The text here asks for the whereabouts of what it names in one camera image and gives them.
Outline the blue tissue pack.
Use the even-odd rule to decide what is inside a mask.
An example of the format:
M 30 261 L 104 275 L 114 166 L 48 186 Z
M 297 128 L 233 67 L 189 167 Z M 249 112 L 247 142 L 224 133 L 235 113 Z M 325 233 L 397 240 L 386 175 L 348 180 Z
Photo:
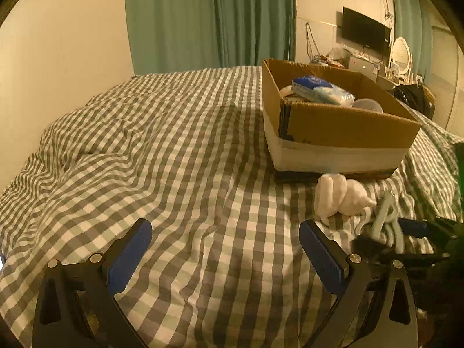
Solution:
M 312 75 L 293 79 L 293 92 L 310 102 L 351 107 L 355 96 L 337 85 Z

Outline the white tape roll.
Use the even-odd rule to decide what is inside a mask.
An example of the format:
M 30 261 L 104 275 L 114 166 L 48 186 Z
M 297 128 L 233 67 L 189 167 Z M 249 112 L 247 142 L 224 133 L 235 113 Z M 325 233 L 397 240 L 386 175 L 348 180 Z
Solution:
M 279 94 L 284 99 L 301 99 L 301 96 L 299 96 L 293 91 L 293 87 L 291 85 L 284 86 L 282 89 L 279 90 Z

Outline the white plush toy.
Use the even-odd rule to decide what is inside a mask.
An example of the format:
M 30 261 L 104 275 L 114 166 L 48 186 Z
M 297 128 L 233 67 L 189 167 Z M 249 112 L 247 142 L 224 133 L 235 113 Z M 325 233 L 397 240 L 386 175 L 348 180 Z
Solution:
M 366 208 L 374 208 L 377 201 L 368 196 L 365 187 L 343 174 L 323 174 L 315 187 L 314 212 L 324 225 L 337 213 L 359 215 Z

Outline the brown cardboard box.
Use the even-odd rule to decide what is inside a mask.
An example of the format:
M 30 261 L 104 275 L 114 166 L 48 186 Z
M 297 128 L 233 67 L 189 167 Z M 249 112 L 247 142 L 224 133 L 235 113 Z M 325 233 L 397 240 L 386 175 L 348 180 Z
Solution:
M 381 112 L 291 101 L 282 89 L 315 76 L 371 99 Z M 274 169 L 293 173 L 389 177 L 400 166 L 421 128 L 391 94 L 359 72 L 266 59 L 262 65 L 263 124 Z

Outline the black backpack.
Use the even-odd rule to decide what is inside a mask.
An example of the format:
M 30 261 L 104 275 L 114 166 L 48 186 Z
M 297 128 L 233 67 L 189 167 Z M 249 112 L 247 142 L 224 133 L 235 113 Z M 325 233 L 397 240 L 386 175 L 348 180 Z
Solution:
M 389 91 L 398 101 L 403 102 L 413 110 L 422 113 L 429 119 L 433 118 L 435 104 L 427 97 L 422 85 L 398 85 Z

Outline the clear floss pick jar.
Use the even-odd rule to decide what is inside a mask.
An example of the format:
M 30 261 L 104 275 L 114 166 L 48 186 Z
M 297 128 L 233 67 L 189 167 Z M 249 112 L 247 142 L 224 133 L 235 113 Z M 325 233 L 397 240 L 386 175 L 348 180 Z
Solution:
M 361 99 L 355 100 L 352 103 L 351 107 L 362 109 L 362 110 L 367 110 L 371 112 L 379 112 L 379 113 L 383 112 L 383 108 L 381 107 L 381 105 L 375 100 L 370 99 L 370 98 L 361 98 Z

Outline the white oval vanity mirror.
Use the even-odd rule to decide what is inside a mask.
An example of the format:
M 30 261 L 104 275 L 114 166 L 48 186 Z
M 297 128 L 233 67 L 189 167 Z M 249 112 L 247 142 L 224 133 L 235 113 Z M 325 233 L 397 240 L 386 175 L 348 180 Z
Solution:
M 396 38 L 390 51 L 390 68 L 399 75 L 409 74 L 412 69 L 413 57 L 404 37 Z

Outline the grey mini fridge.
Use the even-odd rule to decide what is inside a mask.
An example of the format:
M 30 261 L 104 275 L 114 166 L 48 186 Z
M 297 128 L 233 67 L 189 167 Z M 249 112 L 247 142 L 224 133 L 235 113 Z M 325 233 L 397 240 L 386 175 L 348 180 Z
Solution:
M 377 81 L 379 65 L 373 61 L 352 54 L 349 58 L 348 69 L 352 72 L 362 73 L 374 82 Z

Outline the checkered bed quilt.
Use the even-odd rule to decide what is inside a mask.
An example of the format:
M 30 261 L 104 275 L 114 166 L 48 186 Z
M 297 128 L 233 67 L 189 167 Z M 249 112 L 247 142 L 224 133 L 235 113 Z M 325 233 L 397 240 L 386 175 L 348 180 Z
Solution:
M 117 302 L 150 347 L 302 347 L 333 297 L 303 252 L 314 186 L 280 183 L 253 66 L 147 74 L 48 126 L 1 194 L 1 321 L 32 344 L 46 264 L 152 243 Z

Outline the green curtain right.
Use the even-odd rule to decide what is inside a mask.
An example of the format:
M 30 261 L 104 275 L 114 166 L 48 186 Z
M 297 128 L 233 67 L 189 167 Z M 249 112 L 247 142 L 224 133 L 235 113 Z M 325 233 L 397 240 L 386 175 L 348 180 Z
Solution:
M 413 55 L 412 72 L 428 83 L 432 63 L 432 26 L 424 0 L 393 0 L 395 37 L 403 37 Z

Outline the green curtain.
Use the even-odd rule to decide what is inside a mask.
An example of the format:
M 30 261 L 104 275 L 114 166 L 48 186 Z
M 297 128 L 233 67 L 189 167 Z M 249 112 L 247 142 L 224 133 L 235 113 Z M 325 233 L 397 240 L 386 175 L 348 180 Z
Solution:
M 295 58 L 296 0 L 125 0 L 135 73 Z
M 432 63 L 432 26 L 424 0 L 393 0 L 395 37 L 403 37 L 413 55 L 412 72 L 428 83 Z

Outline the green curtain left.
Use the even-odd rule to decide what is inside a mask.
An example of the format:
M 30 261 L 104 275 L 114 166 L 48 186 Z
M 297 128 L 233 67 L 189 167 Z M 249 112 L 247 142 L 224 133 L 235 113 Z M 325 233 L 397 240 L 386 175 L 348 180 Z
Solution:
M 125 0 L 135 73 L 295 58 L 296 0 Z

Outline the black wall television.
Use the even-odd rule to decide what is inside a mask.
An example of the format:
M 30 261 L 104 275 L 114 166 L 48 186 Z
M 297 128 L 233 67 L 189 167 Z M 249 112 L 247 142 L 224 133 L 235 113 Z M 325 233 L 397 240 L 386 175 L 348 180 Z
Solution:
M 341 37 L 381 55 L 389 54 L 391 29 L 347 7 L 342 12 Z

